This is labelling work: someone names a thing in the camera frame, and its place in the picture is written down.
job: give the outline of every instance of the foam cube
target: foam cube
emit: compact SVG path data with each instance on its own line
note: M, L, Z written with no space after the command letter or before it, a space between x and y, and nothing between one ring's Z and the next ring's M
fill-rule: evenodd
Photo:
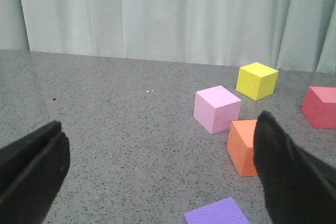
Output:
M257 120L233 121L227 150L241 177L258 176L253 161L253 138Z
M226 198L184 214L183 224L250 224L234 198Z
M237 90L257 101L274 93L279 71L255 62L239 69Z
M309 87L301 110L312 127L336 129L336 87Z
M232 120L237 120L241 99L222 86L216 86L196 92L194 117L214 134L227 130Z

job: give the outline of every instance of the yellow cube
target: yellow cube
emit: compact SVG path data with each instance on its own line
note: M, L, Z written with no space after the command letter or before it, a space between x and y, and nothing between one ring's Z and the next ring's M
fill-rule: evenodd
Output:
M237 90L257 101L274 93L279 71L255 62L239 69Z

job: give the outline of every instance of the orange cube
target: orange cube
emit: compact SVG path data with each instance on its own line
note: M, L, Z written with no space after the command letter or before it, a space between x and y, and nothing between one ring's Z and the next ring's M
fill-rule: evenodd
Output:
M258 176L253 162L253 138L257 120L232 121L227 150L241 177Z

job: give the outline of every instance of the speckled gray table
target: speckled gray table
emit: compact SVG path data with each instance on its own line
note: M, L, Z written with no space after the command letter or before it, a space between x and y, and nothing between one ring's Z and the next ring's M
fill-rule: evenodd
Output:
M336 130L313 129L300 112L307 87L335 86L336 76L280 71L275 93L257 102L235 90L237 76L236 67L0 50L0 147L62 122L71 167L45 223L182 223L230 196L252 224L270 223L259 178L240 178L228 156L228 131L210 135L193 118L195 92L223 85L242 99L240 119L269 110L336 166Z

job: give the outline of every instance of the fabric backdrop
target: fabric backdrop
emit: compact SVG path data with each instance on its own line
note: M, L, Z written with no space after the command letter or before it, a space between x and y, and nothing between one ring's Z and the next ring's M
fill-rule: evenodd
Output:
M335 0L0 3L0 48L336 71Z

